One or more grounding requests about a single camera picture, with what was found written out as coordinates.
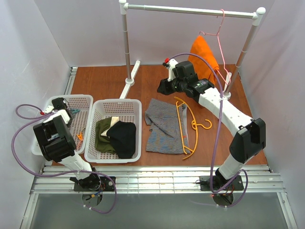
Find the yellow plastic hanger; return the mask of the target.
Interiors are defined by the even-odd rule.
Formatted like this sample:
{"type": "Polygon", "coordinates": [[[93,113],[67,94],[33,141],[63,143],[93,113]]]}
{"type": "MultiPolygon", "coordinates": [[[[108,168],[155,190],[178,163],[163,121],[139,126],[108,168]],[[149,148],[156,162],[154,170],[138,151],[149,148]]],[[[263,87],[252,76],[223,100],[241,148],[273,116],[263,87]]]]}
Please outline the yellow plastic hanger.
{"type": "Polygon", "coordinates": [[[179,97],[175,96],[174,99],[176,100],[175,106],[176,106],[177,118],[178,118],[178,123],[179,123],[179,129],[180,129],[180,136],[181,136],[181,143],[182,143],[182,147],[183,147],[183,153],[186,155],[183,158],[183,160],[187,160],[188,158],[190,158],[194,154],[194,152],[197,149],[198,137],[199,137],[198,127],[202,127],[205,130],[211,129],[212,128],[212,122],[210,120],[208,120],[208,119],[205,119],[205,121],[210,124],[208,127],[204,126],[203,124],[197,123],[195,115],[194,115],[192,109],[190,108],[190,106],[184,100],[182,100],[179,97]],[[193,149],[191,149],[190,147],[188,147],[188,146],[186,146],[184,144],[184,135],[183,135],[183,130],[182,130],[182,122],[181,122],[180,113],[179,113],[179,107],[181,107],[182,105],[186,105],[186,108],[189,110],[189,112],[191,113],[191,117],[192,117],[191,127],[195,131],[195,144],[194,144],[193,149]]]}

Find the grey striped underwear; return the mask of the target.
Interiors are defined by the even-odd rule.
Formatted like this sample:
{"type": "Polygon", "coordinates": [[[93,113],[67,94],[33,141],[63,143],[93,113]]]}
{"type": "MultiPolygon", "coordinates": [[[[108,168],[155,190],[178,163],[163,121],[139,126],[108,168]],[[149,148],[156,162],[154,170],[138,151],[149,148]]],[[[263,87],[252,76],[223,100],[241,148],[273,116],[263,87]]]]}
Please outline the grey striped underwear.
{"type": "Polygon", "coordinates": [[[144,113],[146,124],[150,127],[150,135],[146,143],[146,151],[161,154],[189,154],[187,134],[187,106],[176,107],[157,99],[151,99],[144,113]]]}

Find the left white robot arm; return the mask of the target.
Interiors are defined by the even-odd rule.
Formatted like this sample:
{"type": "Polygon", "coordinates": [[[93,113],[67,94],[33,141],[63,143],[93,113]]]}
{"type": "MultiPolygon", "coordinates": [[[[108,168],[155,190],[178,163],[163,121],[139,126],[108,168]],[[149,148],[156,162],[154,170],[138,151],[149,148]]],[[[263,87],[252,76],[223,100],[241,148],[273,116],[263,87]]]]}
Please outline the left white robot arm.
{"type": "Polygon", "coordinates": [[[101,187],[101,179],[88,162],[85,162],[76,153],[76,143],[68,127],[73,117],[63,97],[57,97],[51,101],[49,112],[52,113],[45,121],[35,125],[33,131],[42,152],[47,161],[55,161],[74,171],[75,177],[71,180],[84,189],[98,190],[101,187]]]}

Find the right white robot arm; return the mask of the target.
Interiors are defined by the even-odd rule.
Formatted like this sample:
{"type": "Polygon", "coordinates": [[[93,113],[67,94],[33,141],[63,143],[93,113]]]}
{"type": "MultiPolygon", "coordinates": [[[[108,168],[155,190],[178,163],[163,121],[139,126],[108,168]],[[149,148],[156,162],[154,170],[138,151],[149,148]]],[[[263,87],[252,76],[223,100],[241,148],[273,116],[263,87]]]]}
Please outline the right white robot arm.
{"type": "Polygon", "coordinates": [[[190,61],[166,59],[163,65],[168,69],[169,77],[160,81],[157,91],[164,95],[185,93],[218,117],[234,137],[229,146],[230,155],[214,175],[227,183],[244,164],[265,148],[265,122],[245,115],[222,98],[212,82],[198,78],[190,61]]]}

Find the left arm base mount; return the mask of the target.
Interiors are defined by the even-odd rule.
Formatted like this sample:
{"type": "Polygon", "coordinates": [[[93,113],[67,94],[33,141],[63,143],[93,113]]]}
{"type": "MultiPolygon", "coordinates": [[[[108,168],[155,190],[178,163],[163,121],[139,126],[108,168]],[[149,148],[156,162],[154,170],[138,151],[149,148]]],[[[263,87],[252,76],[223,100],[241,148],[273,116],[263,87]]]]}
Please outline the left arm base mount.
{"type": "Polygon", "coordinates": [[[100,176],[101,186],[96,189],[83,188],[79,184],[74,183],[73,191],[76,192],[94,192],[94,191],[98,192],[100,190],[108,191],[108,192],[114,191],[114,184],[116,183],[116,177],[110,176],[110,178],[112,179],[112,181],[110,181],[109,178],[100,176]]]}

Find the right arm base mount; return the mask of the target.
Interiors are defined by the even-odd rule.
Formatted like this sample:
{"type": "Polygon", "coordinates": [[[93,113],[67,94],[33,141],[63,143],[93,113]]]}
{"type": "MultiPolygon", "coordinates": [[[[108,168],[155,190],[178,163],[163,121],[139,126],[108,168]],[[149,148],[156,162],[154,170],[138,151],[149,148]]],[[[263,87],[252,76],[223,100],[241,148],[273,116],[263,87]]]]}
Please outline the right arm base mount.
{"type": "MultiPolygon", "coordinates": [[[[217,176],[213,176],[213,190],[216,191],[223,187],[229,180],[221,180],[217,176]]],[[[210,177],[209,176],[200,176],[197,181],[195,181],[195,184],[200,185],[201,191],[208,191],[210,190],[210,177]]],[[[240,175],[234,178],[234,180],[228,184],[224,191],[242,191],[244,190],[244,185],[242,182],[242,178],[240,175]]]]}

